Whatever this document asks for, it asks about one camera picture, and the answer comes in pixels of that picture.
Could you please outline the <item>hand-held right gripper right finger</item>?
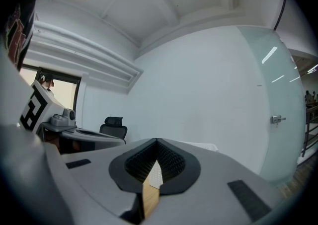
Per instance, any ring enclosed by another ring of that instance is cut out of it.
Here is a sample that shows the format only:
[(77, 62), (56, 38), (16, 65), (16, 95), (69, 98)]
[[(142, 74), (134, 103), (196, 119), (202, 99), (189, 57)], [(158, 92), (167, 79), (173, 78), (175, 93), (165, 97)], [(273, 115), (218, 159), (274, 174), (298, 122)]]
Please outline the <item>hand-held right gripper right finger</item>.
[(164, 195), (148, 218), (148, 225), (248, 225), (252, 222), (230, 187), (242, 180), (270, 209), (283, 198), (278, 189), (231, 157), (168, 140), (194, 155), (201, 172), (196, 182), (182, 194)]

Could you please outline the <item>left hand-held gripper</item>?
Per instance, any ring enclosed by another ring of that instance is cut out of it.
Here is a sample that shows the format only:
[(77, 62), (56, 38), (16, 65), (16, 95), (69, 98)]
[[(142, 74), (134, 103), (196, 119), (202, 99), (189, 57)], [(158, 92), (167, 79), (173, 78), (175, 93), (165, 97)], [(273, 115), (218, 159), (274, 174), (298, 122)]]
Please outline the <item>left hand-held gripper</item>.
[(33, 93), (18, 122), (21, 128), (33, 133), (43, 129), (61, 132), (62, 138), (78, 142), (81, 149), (108, 149), (126, 144), (119, 137), (76, 128), (74, 110), (65, 108), (37, 80), (31, 88)]

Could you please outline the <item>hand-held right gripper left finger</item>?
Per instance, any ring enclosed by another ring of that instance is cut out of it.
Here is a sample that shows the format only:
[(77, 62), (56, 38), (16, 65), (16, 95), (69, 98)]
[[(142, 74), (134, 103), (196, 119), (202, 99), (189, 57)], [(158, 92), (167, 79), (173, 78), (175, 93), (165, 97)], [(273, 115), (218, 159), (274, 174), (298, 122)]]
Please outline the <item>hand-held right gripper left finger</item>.
[(144, 219), (142, 182), (125, 169), (125, 161), (155, 139), (102, 150), (60, 154), (44, 144), (47, 162), (75, 225), (137, 225)]

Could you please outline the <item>black mesh office chair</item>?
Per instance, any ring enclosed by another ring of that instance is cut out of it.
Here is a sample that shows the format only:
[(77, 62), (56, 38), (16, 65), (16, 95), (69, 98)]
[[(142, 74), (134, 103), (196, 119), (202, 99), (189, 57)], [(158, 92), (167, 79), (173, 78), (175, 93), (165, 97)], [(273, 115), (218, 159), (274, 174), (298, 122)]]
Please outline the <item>black mesh office chair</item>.
[(122, 120), (123, 117), (107, 117), (104, 120), (104, 124), (100, 126), (99, 132), (102, 134), (123, 139), (124, 142), (126, 142), (125, 137), (128, 128), (122, 124)]

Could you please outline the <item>light wooden table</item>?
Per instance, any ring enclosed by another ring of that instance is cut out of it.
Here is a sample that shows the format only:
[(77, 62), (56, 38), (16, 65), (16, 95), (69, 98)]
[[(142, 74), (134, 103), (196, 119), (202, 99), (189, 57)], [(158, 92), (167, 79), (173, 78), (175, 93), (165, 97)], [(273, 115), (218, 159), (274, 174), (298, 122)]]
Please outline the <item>light wooden table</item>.
[(150, 185), (148, 178), (143, 182), (142, 201), (144, 216), (147, 219), (159, 202), (159, 189)]

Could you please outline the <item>black framed window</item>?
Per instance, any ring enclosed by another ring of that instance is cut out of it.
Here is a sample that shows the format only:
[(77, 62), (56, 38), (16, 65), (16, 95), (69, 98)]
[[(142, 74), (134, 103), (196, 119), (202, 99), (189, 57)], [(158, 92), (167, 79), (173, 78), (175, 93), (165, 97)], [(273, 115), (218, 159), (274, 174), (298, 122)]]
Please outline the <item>black framed window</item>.
[[(39, 70), (22, 68), (20, 75), (28, 85), (36, 80)], [(77, 79), (63, 78), (61, 75), (54, 76), (54, 86), (50, 87), (54, 97), (66, 108), (76, 109), (76, 93), (80, 83)]]

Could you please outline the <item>black metal railing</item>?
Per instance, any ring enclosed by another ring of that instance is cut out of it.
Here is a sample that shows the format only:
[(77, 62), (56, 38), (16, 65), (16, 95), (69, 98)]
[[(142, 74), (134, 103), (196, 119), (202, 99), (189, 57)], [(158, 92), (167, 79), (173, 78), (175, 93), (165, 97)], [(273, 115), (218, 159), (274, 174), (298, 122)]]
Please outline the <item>black metal railing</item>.
[(305, 137), (301, 157), (306, 151), (318, 142), (318, 105), (313, 105), (306, 110)]

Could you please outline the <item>frosted glass door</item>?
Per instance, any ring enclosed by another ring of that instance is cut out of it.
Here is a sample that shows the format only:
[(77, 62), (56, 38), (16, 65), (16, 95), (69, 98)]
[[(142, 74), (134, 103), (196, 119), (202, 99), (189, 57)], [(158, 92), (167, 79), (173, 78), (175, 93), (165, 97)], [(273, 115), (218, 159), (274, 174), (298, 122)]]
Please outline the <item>frosted glass door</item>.
[[(300, 75), (274, 30), (251, 26), (238, 29), (262, 72), (269, 100), (269, 144), (260, 175), (279, 185), (292, 178), (303, 148), (306, 108)], [(270, 123), (270, 117), (276, 115), (286, 117), (278, 127)]]

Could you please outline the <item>person's black printed shirt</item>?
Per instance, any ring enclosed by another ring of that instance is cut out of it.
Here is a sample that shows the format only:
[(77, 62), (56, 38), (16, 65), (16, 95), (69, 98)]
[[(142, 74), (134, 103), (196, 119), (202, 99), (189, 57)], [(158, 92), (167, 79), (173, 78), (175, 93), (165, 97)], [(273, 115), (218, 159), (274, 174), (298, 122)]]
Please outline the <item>person's black printed shirt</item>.
[(0, 5), (0, 55), (20, 70), (33, 35), (36, 0), (3, 0)]

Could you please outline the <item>black ceiling conduit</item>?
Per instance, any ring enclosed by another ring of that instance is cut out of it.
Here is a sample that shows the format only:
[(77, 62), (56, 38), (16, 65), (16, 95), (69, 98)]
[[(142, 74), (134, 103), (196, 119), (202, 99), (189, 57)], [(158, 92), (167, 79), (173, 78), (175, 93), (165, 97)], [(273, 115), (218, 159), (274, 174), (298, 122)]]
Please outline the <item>black ceiling conduit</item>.
[(287, 1), (287, 0), (283, 0), (283, 3), (282, 3), (282, 7), (281, 7), (281, 10), (280, 10), (279, 16), (278, 16), (277, 21), (276, 21), (276, 23), (275, 23), (275, 26), (274, 26), (274, 28), (273, 28), (274, 31), (277, 30), (278, 25), (279, 25), (279, 23), (280, 23), (280, 21), (281, 21), (282, 15), (283, 15), (284, 10), (285, 10), (286, 1)]

